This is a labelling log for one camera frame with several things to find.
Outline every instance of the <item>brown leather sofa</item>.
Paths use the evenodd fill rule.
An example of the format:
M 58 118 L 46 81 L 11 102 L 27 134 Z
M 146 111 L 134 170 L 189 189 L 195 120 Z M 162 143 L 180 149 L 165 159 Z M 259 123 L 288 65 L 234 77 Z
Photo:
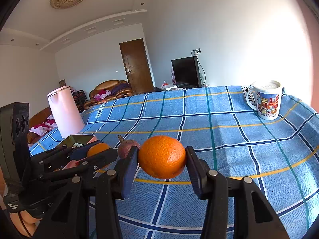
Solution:
M 118 91 L 115 95 L 109 95 L 107 96 L 105 99 L 101 100 L 101 101 L 97 101 L 96 99 L 94 99 L 94 96 L 101 90 L 109 90 L 111 91 L 113 88 L 115 88 L 117 85 L 121 84 L 121 83 L 127 83 L 124 80 L 109 80 L 109 81 L 105 81 L 103 83 L 100 83 L 97 87 L 94 88 L 93 91 L 90 92 L 90 99 L 84 104 L 84 109 L 88 109 L 89 107 L 93 106 L 93 105 L 97 105 L 97 104 L 101 104 L 101 103 L 106 103 L 109 101 L 113 101 L 119 98 L 123 98 L 123 97 L 130 97 L 133 95 L 133 91 L 131 88 L 125 88 L 122 89 L 120 91 Z
M 32 118 L 29 120 L 29 128 L 34 127 L 35 125 L 42 124 L 44 121 L 47 120 L 47 117 L 49 117 L 52 114 L 51 108 L 47 107 L 44 110 L 41 110 L 37 114 L 35 114 Z M 37 141 L 40 140 L 40 136 L 36 133 L 29 132 L 27 134 L 28 144 L 35 144 Z

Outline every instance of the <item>orange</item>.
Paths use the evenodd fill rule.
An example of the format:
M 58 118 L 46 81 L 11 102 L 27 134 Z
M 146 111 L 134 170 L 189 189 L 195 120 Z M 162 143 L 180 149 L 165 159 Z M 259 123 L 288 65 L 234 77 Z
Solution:
M 100 152 L 105 151 L 106 149 L 109 149 L 109 148 L 110 148 L 110 146 L 106 143 L 98 143 L 89 149 L 89 151 L 87 152 L 87 157 L 96 155 Z
M 138 163 L 154 178 L 171 179 L 183 171 L 186 152 L 178 140 L 168 136 L 154 136 L 141 146 Z

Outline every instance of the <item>tv monitor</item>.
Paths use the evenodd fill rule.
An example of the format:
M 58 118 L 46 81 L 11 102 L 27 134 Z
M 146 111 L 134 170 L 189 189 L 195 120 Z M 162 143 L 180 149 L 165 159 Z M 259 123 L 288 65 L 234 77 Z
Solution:
M 183 88 L 201 87 L 197 57 L 172 60 L 176 85 Z

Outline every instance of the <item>white wall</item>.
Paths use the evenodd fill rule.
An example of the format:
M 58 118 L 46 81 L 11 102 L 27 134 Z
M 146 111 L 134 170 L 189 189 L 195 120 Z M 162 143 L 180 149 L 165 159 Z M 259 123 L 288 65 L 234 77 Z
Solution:
M 47 94 L 59 87 L 54 54 L 0 45 L 0 107 L 30 104 L 30 116 L 49 106 Z
M 104 81 L 127 81 L 120 43 L 140 38 L 145 39 L 142 24 L 134 24 L 90 36 L 60 50 L 55 54 L 60 80 L 84 90 L 87 96 Z
M 153 0 L 143 25 L 155 84 L 171 83 L 171 60 L 198 58 L 206 84 L 275 79 L 310 104 L 311 46 L 296 0 Z

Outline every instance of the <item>cable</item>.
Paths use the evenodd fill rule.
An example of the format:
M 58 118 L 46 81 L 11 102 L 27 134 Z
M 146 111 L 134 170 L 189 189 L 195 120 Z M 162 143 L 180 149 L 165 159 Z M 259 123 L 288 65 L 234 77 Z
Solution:
M 20 214 L 20 212 L 18 212 L 18 217 L 20 219 L 20 222 L 21 222 L 21 225 L 23 226 L 24 230 L 27 232 L 28 236 L 32 237 L 32 235 L 30 234 L 29 230 L 26 228 L 24 222 L 23 222 L 23 219 L 22 219 L 22 216 Z
M 204 76 L 205 76 L 204 83 L 203 83 L 203 84 L 202 84 L 202 86 L 201 86 L 201 87 L 203 87 L 203 86 L 204 86 L 204 84 L 205 84 L 205 82 L 206 82 L 206 73 L 205 73 L 205 71 L 204 71 L 204 68 L 203 68 L 203 67 L 202 67 L 202 65 L 200 64 L 198 57 L 197 57 L 197 61 L 198 61 L 199 65 L 200 65 L 200 67 L 202 68 L 203 73 L 204 73 Z
M 192 51 L 190 52 L 190 55 L 191 55 L 191 56 L 193 56 L 193 51 L 195 52 L 196 50 L 194 49 L 194 50 L 192 50 Z M 200 65 L 200 67 L 202 68 L 203 73 L 204 73 L 204 76 L 205 76 L 204 82 L 203 82 L 202 78 L 199 76 L 201 82 L 203 82 L 201 87 L 203 87 L 204 84 L 205 84 L 205 82 L 206 82 L 206 73 L 205 73 L 205 71 L 204 71 L 204 68 L 203 68 L 202 65 L 200 64 L 198 57 L 197 57 L 197 61 L 198 61 L 199 65 Z

